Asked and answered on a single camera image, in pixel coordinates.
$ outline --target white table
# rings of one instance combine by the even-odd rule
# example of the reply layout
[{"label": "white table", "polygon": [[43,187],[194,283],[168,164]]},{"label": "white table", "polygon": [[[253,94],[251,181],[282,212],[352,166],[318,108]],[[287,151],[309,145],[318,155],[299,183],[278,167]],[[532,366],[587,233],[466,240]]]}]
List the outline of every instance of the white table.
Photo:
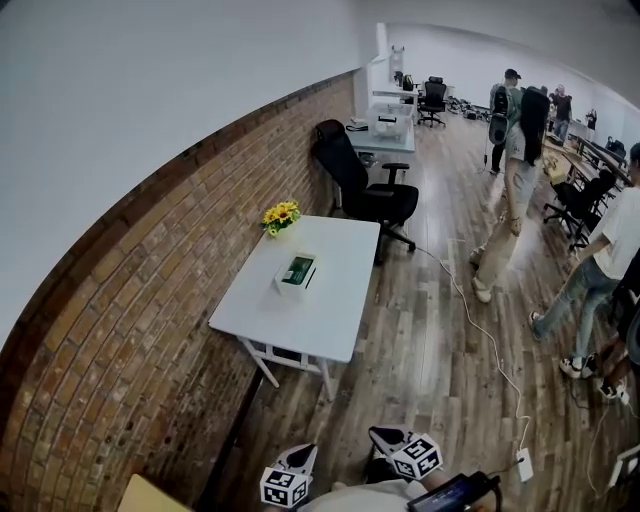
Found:
[{"label": "white table", "polygon": [[404,142],[398,139],[372,137],[369,130],[363,132],[347,131],[353,149],[370,153],[415,153],[416,140],[413,125],[409,125],[409,131]]},{"label": "white table", "polygon": [[[237,336],[276,388],[264,361],[322,375],[333,400],[327,361],[351,360],[379,231],[375,222],[303,215],[282,239],[265,233],[209,326]],[[296,252],[317,257],[316,274],[301,300],[283,297],[274,282]]]},{"label": "white table", "polygon": [[413,119],[418,121],[418,97],[420,93],[415,89],[413,91],[405,91],[400,87],[390,89],[378,89],[371,92],[372,96],[381,96],[385,98],[413,98]]}]

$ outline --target sneaker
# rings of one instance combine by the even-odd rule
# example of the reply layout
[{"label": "sneaker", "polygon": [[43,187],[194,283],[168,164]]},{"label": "sneaker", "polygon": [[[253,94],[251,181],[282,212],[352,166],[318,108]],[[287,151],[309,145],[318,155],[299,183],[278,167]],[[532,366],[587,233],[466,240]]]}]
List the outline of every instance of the sneaker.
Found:
[{"label": "sneaker", "polygon": [[531,329],[531,334],[533,334],[533,339],[536,341],[541,341],[541,339],[536,335],[536,331],[533,328],[533,322],[535,322],[539,318],[540,318],[540,313],[536,313],[535,311],[532,311],[531,313],[529,313],[529,317],[527,319],[529,321],[529,328]]},{"label": "sneaker", "polygon": [[491,290],[487,290],[487,287],[477,277],[471,280],[473,291],[476,293],[476,298],[483,304],[489,304],[491,302]]},{"label": "sneaker", "polygon": [[598,391],[600,391],[605,400],[613,400],[618,397],[618,390],[611,385],[606,377],[602,379],[602,384],[598,386]]},{"label": "sneaker", "polygon": [[579,379],[584,368],[584,361],[581,357],[563,357],[560,359],[560,369],[572,379]]},{"label": "sneaker", "polygon": [[469,256],[469,263],[474,269],[478,270],[478,268],[480,268],[480,260],[483,254],[484,249],[482,247],[476,247],[471,253],[471,256]]},{"label": "sneaker", "polygon": [[594,352],[587,356],[587,359],[584,362],[584,368],[582,368],[582,374],[580,375],[583,379],[588,379],[592,375],[594,375],[598,371],[598,356]]}]

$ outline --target man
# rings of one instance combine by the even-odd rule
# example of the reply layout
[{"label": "man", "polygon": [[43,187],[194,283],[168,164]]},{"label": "man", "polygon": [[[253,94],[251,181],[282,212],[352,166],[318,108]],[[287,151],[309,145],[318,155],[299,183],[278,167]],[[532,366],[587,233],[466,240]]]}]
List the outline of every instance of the man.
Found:
[{"label": "man", "polygon": [[553,133],[564,143],[567,140],[569,123],[571,123],[571,96],[565,95],[564,85],[560,84],[552,100],[556,107],[556,125]]},{"label": "man", "polygon": [[573,379],[581,376],[586,364],[596,307],[618,286],[640,247],[640,143],[631,148],[629,159],[633,186],[623,190],[611,203],[549,310],[544,315],[536,312],[529,315],[534,337],[545,338],[571,303],[586,292],[576,350],[560,360],[560,369]]},{"label": "man", "polygon": [[[495,84],[491,88],[491,96],[489,98],[489,108],[493,112],[493,101],[498,87],[504,85],[509,95],[509,110],[507,112],[507,133],[511,127],[520,120],[520,104],[522,103],[522,91],[518,89],[518,80],[522,77],[515,69],[507,69],[504,72],[504,84]],[[491,172],[498,174],[500,172],[500,160],[504,153],[505,142],[493,146],[491,153]]]}]

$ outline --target white box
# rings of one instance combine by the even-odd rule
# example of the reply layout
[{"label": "white box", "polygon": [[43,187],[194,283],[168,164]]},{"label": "white box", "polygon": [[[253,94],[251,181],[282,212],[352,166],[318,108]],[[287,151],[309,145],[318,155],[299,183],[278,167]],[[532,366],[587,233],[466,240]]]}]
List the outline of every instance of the white box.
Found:
[{"label": "white box", "polygon": [[372,137],[393,138],[403,143],[413,122],[413,105],[374,103],[367,111]]},{"label": "white box", "polygon": [[[296,258],[301,258],[302,260],[311,260],[308,268],[304,270],[304,276],[300,282],[291,283],[285,282],[287,279],[291,279],[293,274],[296,272],[295,270],[291,270],[291,267],[296,260]],[[287,262],[285,265],[282,265],[276,276],[274,278],[276,282],[276,286],[280,294],[284,297],[289,297],[296,300],[303,299],[306,295],[309,294],[309,290],[311,287],[312,280],[316,274],[317,270],[317,258],[312,254],[305,254],[298,252],[293,255],[291,260]]]},{"label": "white box", "polygon": [[260,479],[260,500],[267,505],[292,508],[309,494],[311,478],[283,471],[265,468]]}]

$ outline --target white shirt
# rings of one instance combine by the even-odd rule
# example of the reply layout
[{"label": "white shirt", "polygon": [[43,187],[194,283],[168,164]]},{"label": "white shirt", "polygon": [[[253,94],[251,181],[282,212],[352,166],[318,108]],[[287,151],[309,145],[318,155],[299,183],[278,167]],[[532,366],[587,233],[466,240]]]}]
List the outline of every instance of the white shirt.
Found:
[{"label": "white shirt", "polygon": [[524,159],[525,143],[526,141],[522,128],[520,128],[520,122],[517,122],[507,134],[505,150],[507,153],[507,163],[512,158],[520,161],[518,163],[518,170],[513,177],[513,184],[516,190],[516,201],[522,205],[529,204],[539,175],[538,168]]},{"label": "white shirt", "polygon": [[619,281],[640,248],[640,189],[626,188],[616,197],[591,233],[589,242],[600,234],[611,243],[593,257],[604,275]]},{"label": "white shirt", "polygon": [[327,493],[300,512],[406,512],[409,501],[426,493],[420,482],[389,480]]}]

